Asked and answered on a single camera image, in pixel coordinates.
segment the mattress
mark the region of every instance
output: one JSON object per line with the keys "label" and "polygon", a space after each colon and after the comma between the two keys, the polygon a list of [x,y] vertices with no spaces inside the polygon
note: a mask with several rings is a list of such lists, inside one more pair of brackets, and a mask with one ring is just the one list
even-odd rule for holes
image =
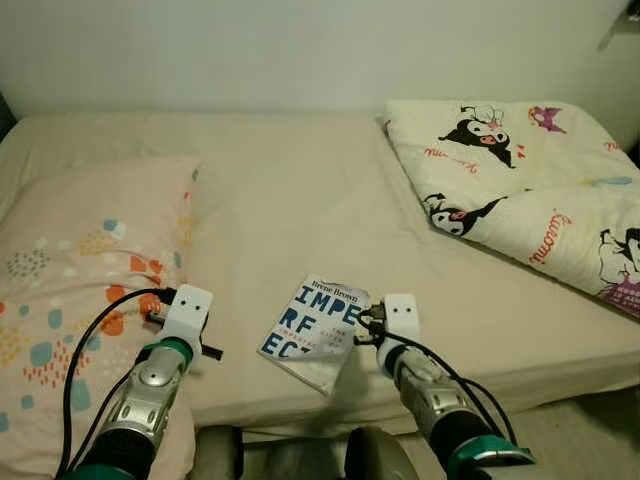
{"label": "mattress", "polygon": [[0,146],[0,216],[30,179],[175,154],[202,159],[189,278],[214,294],[203,338],[225,351],[185,385],[198,425],[239,425],[253,438],[365,422],[415,430],[372,347],[352,351],[329,398],[256,353],[310,272],[373,299],[415,294],[423,343],[511,411],[640,382],[636,321],[435,231],[372,116],[26,118]]}

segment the cartoon character print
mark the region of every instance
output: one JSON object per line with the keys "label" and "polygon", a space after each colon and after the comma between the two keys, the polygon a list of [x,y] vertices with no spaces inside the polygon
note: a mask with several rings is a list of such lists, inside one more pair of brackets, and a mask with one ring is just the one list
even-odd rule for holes
{"label": "cartoon character print", "polygon": [[600,232],[600,239],[600,278],[609,285],[598,297],[640,316],[640,229],[627,229],[624,242],[609,229]]}
{"label": "cartoon character print", "polygon": [[511,140],[502,128],[504,112],[494,110],[491,105],[462,107],[460,112],[464,118],[454,130],[444,137],[438,137],[438,140],[486,148],[507,167],[516,168],[511,165],[511,152],[507,149]]}
{"label": "cartoon character print", "polygon": [[426,205],[431,223],[435,227],[461,237],[473,228],[479,218],[487,216],[498,202],[505,198],[507,197],[498,198],[487,203],[484,207],[470,212],[454,207],[443,208],[446,197],[442,193],[429,195],[423,200],[423,203]]}
{"label": "cartoon character print", "polygon": [[553,107],[531,107],[529,109],[529,120],[532,125],[538,124],[539,127],[545,128],[548,132],[567,133],[555,124],[555,116],[560,110],[562,109]]}

